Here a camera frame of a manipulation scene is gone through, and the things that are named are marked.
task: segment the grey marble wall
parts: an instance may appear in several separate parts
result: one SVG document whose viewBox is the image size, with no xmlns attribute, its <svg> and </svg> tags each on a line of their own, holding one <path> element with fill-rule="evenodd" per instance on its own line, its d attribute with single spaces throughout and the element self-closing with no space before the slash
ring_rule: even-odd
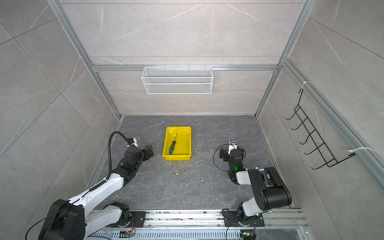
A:
<svg viewBox="0 0 384 240">
<path fill-rule="evenodd" d="M 300 84 L 283 70 L 264 108 L 260 122 L 268 145 L 278 163 L 283 179 L 292 193 L 295 207 L 303 209 L 315 239 L 380 239 L 384 227 L 384 189 L 357 156 L 333 167 L 324 166 L 318 151 L 310 155 L 315 146 L 308 134 L 299 126 L 297 116 L 290 118 L 299 100 Z M 348 156 L 350 149 L 321 111 L 304 93 L 300 106 L 312 121 L 337 160 Z M 305 126 L 312 131 L 308 121 Z M 319 136 L 314 133 L 319 143 Z M 320 148 L 331 160 L 326 148 Z"/>
<path fill-rule="evenodd" d="M 61 2 L 93 63 L 109 65 L 276 64 L 302 6 L 300 0 Z M 212 94 L 156 96 L 145 92 L 139 72 L 100 74 L 123 115 L 253 115 L 272 73 L 215 71 Z"/>
<path fill-rule="evenodd" d="M 301 5 L 295 0 L 63 1 L 91 57 L 146 64 L 192 64 L 193 57 L 216 64 L 233 57 L 265 62 L 262 57 L 280 56 Z"/>
<path fill-rule="evenodd" d="M 290 60 L 384 159 L 383 1 L 318 0 Z M 300 85 L 283 71 L 260 122 L 268 145 L 291 187 L 295 207 L 316 239 L 381 239 L 384 190 L 354 156 L 331 168 L 324 163 L 293 114 Z M 340 160 L 347 143 L 306 94 L 301 106 Z M 321 148 L 326 159 L 330 155 Z"/>
<path fill-rule="evenodd" d="M 384 1 L 317 1 L 290 56 L 384 159 Z"/>
<path fill-rule="evenodd" d="M 214 75 L 211 94 L 147 94 L 139 71 L 100 72 L 123 115 L 253 115 L 272 72 L 217 71 Z"/>
<path fill-rule="evenodd" d="M 0 3 L 0 82 L 0 238 L 24 239 L 84 189 L 116 119 L 45 0 Z"/>
</svg>

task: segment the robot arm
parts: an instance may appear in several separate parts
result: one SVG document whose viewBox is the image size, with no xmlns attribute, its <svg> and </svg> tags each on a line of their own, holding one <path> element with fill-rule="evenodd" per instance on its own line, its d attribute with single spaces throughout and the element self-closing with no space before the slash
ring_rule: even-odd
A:
<svg viewBox="0 0 384 240">
<path fill-rule="evenodd" d="M 253 216 L 257 217 L 265 211 L 292 203 L 291 194 L 274 167 L 247 170 L 243 166 L 246 156 L 244 148 L 238 148 L 235 139 L 231 139 L 228 145 L 228 150 L 223 147 L 220 149 L 220 158 L 229 164 L 229 178 L 235 184 L 251 185 L 253 191 L 250 200 L 239 204 L 239 222 L 252 222 Z"/>
<path fill-rule="evenodd" d="M 239 204 L 239 219 L 292 203 L 291 194 L 274 167 L 237 172 L 236 178 L 241 185 L 251 185 L 253 191 L 250 200 Z"/>
<path fill-rule="evenodd" d="M 49 217 L 41 228 L 39 240 L 82 240 L 110 224 L 125 226 L 129 223 L 131 219 L 129 206 L 118 202 L 90 214 L 91 210 L 106 197 L 127 185 L 136 176 L 143 161 L 154 156 L 151 145 L 140 150 L 136 139 L 125 138 L 125 140 L 128 149 L 108 179 L 104 178 L 95 186 L 69 200 L 59 199 L 51 205 Z"/>
</svg>

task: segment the wire basket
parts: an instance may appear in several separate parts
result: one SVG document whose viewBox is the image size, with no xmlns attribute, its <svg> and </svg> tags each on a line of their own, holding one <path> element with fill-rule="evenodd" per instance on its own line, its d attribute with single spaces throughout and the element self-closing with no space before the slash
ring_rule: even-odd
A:
<svg viewBox="0 0 384 240">
<path fill-rule="evenodd" d="M 211 67 L 146 67 L 141 75 L 148 94 L 211 93 Z"/>
</svg>

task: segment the screwdriver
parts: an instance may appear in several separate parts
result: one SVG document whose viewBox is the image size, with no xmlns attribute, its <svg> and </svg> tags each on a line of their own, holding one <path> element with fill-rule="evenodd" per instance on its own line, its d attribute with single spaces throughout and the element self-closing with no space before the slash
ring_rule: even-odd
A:
<svg viewBox="0 0 384 240">
<path fill-rule="evenodd" d="M 176 133 L 176 136 L 175 136 L 175 140 L 172 141 L 172 145 L 171 145 L 170 148 L 169 148 L 169 154 L 172 154 L 172 153 L 173 153 L 173 150 L 175 150 L 176 137 L 177 137 L 177 133 Z"/>
</svg>

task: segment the black cable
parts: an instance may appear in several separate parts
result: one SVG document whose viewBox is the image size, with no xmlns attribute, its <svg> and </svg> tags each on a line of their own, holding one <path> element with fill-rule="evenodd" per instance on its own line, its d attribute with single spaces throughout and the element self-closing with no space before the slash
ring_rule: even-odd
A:
<svg viewBox="0 0 384 240">
<path fill-rule="evenodd" d="M 245 158 L 245 157 L 247 156 L 247 152 L 245 151 L 245 148 L 243 148 L 243 147 L 242 147 L 242 146 L 240 146 L 240 145 L 237 145 L 237 146 L 242 148 L 241 150 L 243 150 L 243 151 L 244 151 L 244 157 L 243 157 L 243 158 Z"/>
<path fill-rule="evenodd" d="M 111 176 L 112 174 L 112 157 L 111 157 L 111 141 L 112 141 L 112 137 L 115 135 L 115 134 L 119 134 L 120 136 L 122 136 L 125 140 L 126 143 L 128 143 L 128 139 L 124 136 L 124 134 L 122 134 L 121 132 L 119 131 L 114 131 L 111 133 L 111 135 L 109 136 L 109 139 L 108 139 L 108 175 L 106 176 L 105 179 L 103 179 L 101 182 L 99 182 L 98 184 L 96 184 L 95 186 L 91 187 L 89 189 L 90 192 L 92 192 L 93 190 L 95 190 L 96 188 L 100 187 L 101 185 L 103 185 L 104 183 L 107 182 L 107 180 L 109 179 L 109 177 Z"/>
<path fill-rule="evenodd" d="M 102 236 L 92 236 L 92 235 L 89 235 L 88 237 L 101 237 L 101 238 L 105 238 L 105 239 L 112 240 L 112 239 L 110 239 L 109 237 L 102 237 Z"/>
<path fill-rule="evenodd" d="M 43 221 L 44 219 L 46 219 L 46 218 L 48 218 L 48 217 L 50 217 L 50 216 L 52 216 L 52 215 L 54 215 L 54 214 L 57 214 L 58 212 L 60 212 L 60 211 L 62 211 L 62 210 L 64 210 L 64 209 L 66 209 L 66 208 L 69 207 L 69 206 L 70 206 L 70 205 L 68 205 L 68 206 L 66 206 L 66 207 L 64 207 L 64 208 L 62 208 L 62 209 L 60 209 L 60 210 L 58 210 L 57 212 L 52 213 L 51 215 L 46 216 L 45 218 L 41 219 L 41 220 L 38 221 L 37 223 L 33 224 L 32 227 L 30 227 L 30 228 L 28 229 L 28 231 L 25 233 L 25 240 L 27 240 L 26 236 L 28 235 L 29 231 L 30 231 L 34 226 L 36 226 L 39 222 Z"/>
<path fill-rule="evenodd" d="M 212 157 L 212 160 L 213 160 L 215 166 L 216 166 L 218 169 L 220 169 L 221 171 L 225 171 L 225 172 L 238 172 L 238 171 L 233 171 L 233 170 L 224 170 L 224 169 L 221 169 L 221 168 L 219 168 L 219 167 L 216 165 L 216 163 L 215 163 L 215 154 L 216 154 L 217 150 L 218 150 L 219 148 L 221 148 L 222 146 L 225 146 L 225 145 L 231 145 L 231 146 L 233 146 L 232 144 L 223 144 L 223 145 L 220 145 L 220 146 L 216 149 L 216 151 L 214 152 L 214 155 L 213 155 L 213 157 Z M 242 146 L 240 146 L 240 145 L 238 145 L 238 146 L 241 147 L 241 148 L 244 150 L 244 153 L 245 153 L 245 156 L 246 156 L 247 153 L 245 152 L 245 149 L 244 149 Z"/>
<path fill-rule="evenodd" d="M 227 232 L 228 232 L 229 227 L 232 226 L 234 223 L 237 223 L 237 222 L 238 222 L 238 221 L 235 221 L 235 222 L 231 223 L 231 224 L 228 226 L 228 228 L 227 228 L 227 230 L 226 230 L 226 232 L 225 232 L 225 240 L 228 240 L 228 239 L 227 239 Z"/>
</svg>

